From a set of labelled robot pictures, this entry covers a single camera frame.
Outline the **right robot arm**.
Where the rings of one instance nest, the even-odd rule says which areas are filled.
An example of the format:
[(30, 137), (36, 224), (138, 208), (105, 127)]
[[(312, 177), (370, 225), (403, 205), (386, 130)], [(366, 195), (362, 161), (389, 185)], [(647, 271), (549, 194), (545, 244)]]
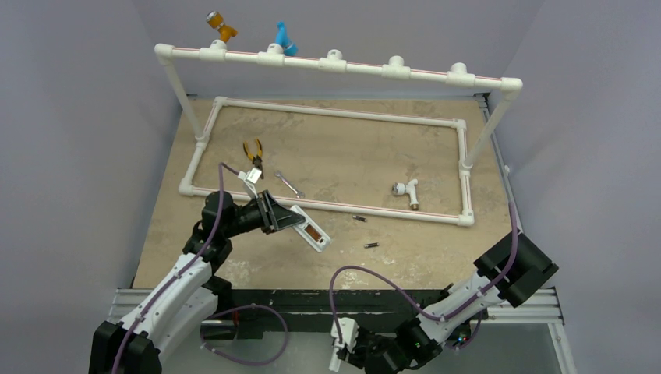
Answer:
[(453, 338), (460, 326), (481, 318), (490, 306), (507, 302), (517, 308), (531, 298), (558, 270), (550, 257), (524, 234), (511, 232), (474, 262), (467, 280), (442, 291), (438, 301), (401, 323), (393, 337), (362, 328), (333, 309), (333, 338), (329, 369), (338, 372), (347, 362), (366, 373), (416, 370), (443, 350), (458, 351), (468, 344)]

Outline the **white remote control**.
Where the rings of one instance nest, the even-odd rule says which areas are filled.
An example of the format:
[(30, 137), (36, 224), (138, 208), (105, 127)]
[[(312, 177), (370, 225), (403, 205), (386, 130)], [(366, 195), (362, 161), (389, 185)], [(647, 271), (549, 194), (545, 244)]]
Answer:
[(293, 205), (289, 209), (304, 218), (292, 228), (312, 249), (322, 253), (332, 243), (331, 237), (300, 206)]

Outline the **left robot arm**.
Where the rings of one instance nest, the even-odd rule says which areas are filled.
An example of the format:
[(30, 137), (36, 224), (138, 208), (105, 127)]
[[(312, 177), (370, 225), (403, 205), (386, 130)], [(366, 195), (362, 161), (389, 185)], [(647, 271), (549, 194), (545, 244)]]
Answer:
[(269, 235), (306, 226), (298, 206), (286, 208), (262, 191), (247, 204), (229, 192), (208, 195), (181, 256), (167, 276), (117, 323), (104, 321), (94, 332), (91, 373), (160, 373), (171, 352), (208, 316), (232, 310), (231, 285), (215, 272), (232, 251), (231, 239), (253, 230)]

